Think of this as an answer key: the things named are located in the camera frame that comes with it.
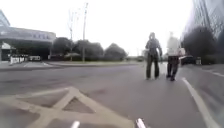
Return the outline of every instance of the person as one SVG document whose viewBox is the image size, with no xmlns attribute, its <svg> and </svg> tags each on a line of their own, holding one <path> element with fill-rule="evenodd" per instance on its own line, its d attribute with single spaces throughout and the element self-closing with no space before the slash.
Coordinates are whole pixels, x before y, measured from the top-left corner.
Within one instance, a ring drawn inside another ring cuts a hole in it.
<svg viewBox="0 0 224 128">
<path fill-rule="evenodd" d="M 168 64 L 166 77 L 171 81 L 175 81 L 179 64 L 180 50 L 180 41 L 173 36 L 173 32 L 170 32 L 170 38 L 167 43 Z"/>
<path fill-rule="evenodd" d="M 145 48 L 147 49 L 146 79 L 148 80 L 151 78 L 151 66 L 153 62 L 155 65 L 154 76 L 155 78 L 158 78 L 159 77 L 158 61 L 159 61 L 159 55 L 162 56 L 162 48 L 160 46 L 159 41 L 156 39 L 154 32 L 150 34 L 149 40 Z"/>
</svg>

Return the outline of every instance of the trousers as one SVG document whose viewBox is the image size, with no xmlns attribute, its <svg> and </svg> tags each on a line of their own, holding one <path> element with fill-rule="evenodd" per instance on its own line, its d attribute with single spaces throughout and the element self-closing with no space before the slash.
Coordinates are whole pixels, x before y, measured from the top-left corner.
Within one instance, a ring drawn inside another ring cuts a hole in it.
<svg viewBox="0 0 224 128">
<path fill-rule="evenodd" d="M 154 62 L 154 76 L 157 78 L 159 76 L 159 64 L 158 64 L 158 55 L 148 55 L 147 56 L 147 67 L 146 67 L 146 77 L 151 77 L 151 67 Z"/>
<path fill-rule="evenodd" d="M 179 64 L 178 56 L 168 56 L 167 76 L 175 78 L 178 70 L 178 64 Z"/>
</svg>

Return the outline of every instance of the sidewalk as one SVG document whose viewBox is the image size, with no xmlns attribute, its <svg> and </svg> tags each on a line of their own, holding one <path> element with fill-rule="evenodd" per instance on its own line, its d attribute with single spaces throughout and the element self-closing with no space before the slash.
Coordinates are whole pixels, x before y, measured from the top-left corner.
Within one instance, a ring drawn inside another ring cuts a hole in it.
<svg viewBox="0 0 224 128">
<path fill-rule="evenodd" d="M 127 66 L 143 64 L 143 62 L 46 62 L 49 65 L 54 66 L 67 66 L 67 67 L 101 67 L 101 66 Z"/>
<path fill-rule="evenodd" d="M 25 62 L 11 65 L 8 61 L 2 61 L 2 62 L 0 62 L 0 69 L 18 68 L 18 67 L 23 67 L 24 65 L 25 65 Z"/>
</svg>

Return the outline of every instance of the overcast sky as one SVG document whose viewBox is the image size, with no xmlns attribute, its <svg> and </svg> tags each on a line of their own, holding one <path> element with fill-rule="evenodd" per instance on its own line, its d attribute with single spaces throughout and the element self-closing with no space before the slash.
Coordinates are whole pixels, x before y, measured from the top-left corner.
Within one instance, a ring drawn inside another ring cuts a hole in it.
<svg viewBox="0 0 224 128">
<path fill-rule="evenodd" d="M 77 40 L 82 39 L 85 1 L 0 0 L 0 8 L 12 27 L 51 31 L 58 37 L 69 37 L 69 10 L 77 11 Z M 165 52 L 169 31 L 181 35 L 191 6 L 191 0 L 89 0 L 86 38 L 100 42 L 104 48 L 117 43 L 130 55 L 136 55 L 154 31 Z"/>
</svg>

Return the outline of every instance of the road marking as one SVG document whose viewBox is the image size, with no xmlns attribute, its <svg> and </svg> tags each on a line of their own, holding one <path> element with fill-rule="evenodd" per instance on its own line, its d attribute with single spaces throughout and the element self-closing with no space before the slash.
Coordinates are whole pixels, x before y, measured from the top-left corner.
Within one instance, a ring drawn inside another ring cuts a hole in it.
<svg viewBox="0 0 224 128">
<path fill-rule="evenodd" d="M 192 87 L 186 78 L 182 78 L 182 80 L 186 84 L 191 96 L 194 98 L 194 101 L 197 104 L 197 107 L 204 119 L 207 128 L 221 128 L 221 126 L 210 115 L 207 106 L 197 91 Z"/>
<path fill-rule="evenodd" d="M 55 103 L 52 108 L 42 107 L 21 100 L 22 98 L 53 94 L 62 91 L 68 91 L 68 93 L 57 103 Z M 89 114 L 63 111 L 63 108 L 68 105 L 73 98 L 78 99 L 80 102 L 92 109 L 95 113 Z M 76 120 L 80 121 L 81 123 L 97 125 L 109 124 L 117 126 L 119 128 L 134 128 L 133 121 L 126 119 L 109 110 L 108 108 L 100 105 L 96 101 L 82 94 L 78 89 L 74 87 L 2 97 L 0 98 L 0 102 L 21 110 L 40 114 L 40 117 L 36 121 L 32 122 L 27 128 L 45 128 L 49 125 L 49 123 L 51 123 L 53 119 L 61 119 L 67 121 Z"/>
<path fill-rule="evenodd" d="M 205 70 L 205 69 L 200 69 L 200 70 L 202 70 L 202 71 L 204 71 L 204 72 L 211 73 L 211 74 L 216 75 L 216 76 L 224 77 L 223 74 L 218 73 L 218 72 L 214 72 L 214 71 L 212 71 L 212 70 Z"/>
<path fill-rule="evenodd" d="M 43 64 L 44 64 L 44 66 L 51 66 L 51 65 L 49 65 L 49 64 L 47 64 L 47 63 L 45 63 L 45 62 L 42 62 Z"/>
<path fill-rule="evenodd" d="M 27 67 L 29 65 L 30 62 L 26 63 L 23 67 Z"/>
<path fill-rule="evenodd" d="M 79 121 L 75 121 L 73 124 L 72 124 L 72 127 L 71 128 L 78 128 L 80 125 L 80 122 Z"/>
</svg>

